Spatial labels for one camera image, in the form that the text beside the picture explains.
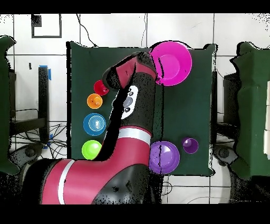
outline dark green table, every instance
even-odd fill
[[[83,120],[90,113],[103,115],[108,122],[111,102],[116,92],[102,96],[103,105],[91,109],[87,97],[94,93],[94,83],[101,79],[108,67],[136,52],[149,52],[141,48],[85,48],[74,42],[71,45],[71,157],[84,159],[82,145],[91,139],[102,143],[105,133],[90,136],[83,129]],[[188,78],[173,87],[164,87],[164,141],[175,144],[180,152],[180,163],[172,175],[212,175],[209,164],[211,66],[215,45],[205,50],[190,50],[192,70]],[[152,142],[161,138],[162,86],[156,85],[155,118]],[[190,155],[181,147],[183,137],[194,137],[199,142],[197,153]]]
[[[236,152],[239,158],[231,165],[242,179],[270,176],[270,160],[264,154],[267,82],[270,81],[270,50],[240,43],[233,60],[242,82],[237,94],[240,132]]]

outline purple cup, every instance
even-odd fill
[[[182,140],[182,146],[186,153],[193,154],[198,151],[199,143],[194,138],[185,137]]]
[[[180,162],[177,147],[170,142],[155,142],[151,145],[149,169],[158,174],[171,173]]]

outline orange cup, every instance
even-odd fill
[[[103,103],[103,100],[101,98],[100,95],[98,94],[91,94],[88,96],[87,98],[87,105],[91,108],[91,109],[98,109],[101,107]]]

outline silver stripe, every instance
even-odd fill
[[[147,132],[130,127],[120,129],[118,138],[136,138],[146,142],[148,145],[150,145],[151,140],[151,136]]]
[[[63,170],[60,180],[59,180],[59,185],[58,185],[58,200],[60,204],[65,204],[64,201],[64,184],[65,184],[65,178],[66,175],[68,174],[68,171],[72,164],[75,162],[75,160],[69,161],[69,163],[65,166],[65,169]]]

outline white tile floor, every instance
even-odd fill
[[[267,20],[269,14],[82,14],[80,18],[89,32],[90,39],[98,46],[150,47],[159,41],[178,40],[192,48],[201,49],[205,44],[216,43],[216,68],[221,76],[235,72],[229,59],[236,55],[239,42],[251,41],[260,48],[270,45]],[[58,14],[42,14],[42,27],[36,27],[35,34],[58,35],[58,23]],[[47,65],[52,71],[52,80],[49,81],[50,124],[66,125],[65,42],[75,41],[85,46],[93,46],[85,29],[79,26],[77,16],[62,14],[62,38],[37,39],[31,38],[30,15],[0,15],[0,35],[12,36],[16,41],[15,46],[8,50],[7,59],[17,73],[17,109],[37,108],[37,68],[39,65]],[[224,111],[221,76],[218,76],[220,113]],[[17,113],[17,118],[20,119],[36,116],[36,111]],[[218,120],[223,120],[222,114],[218,114]],[[65,131],[59,134],[57,139],[65,141]],[[43,151],[43,156],[51,156],[49,150]],[[66,149],[62,148],[60,153],[63,154],[60,156],[64,157]],[[172,188],[163,188],[164,194],[171,191],[162,196],[163,203],[227,203],[230,195],[228,169],[219,166],[214,158],[212,164],[215,175],[210,178],[165,177]]]

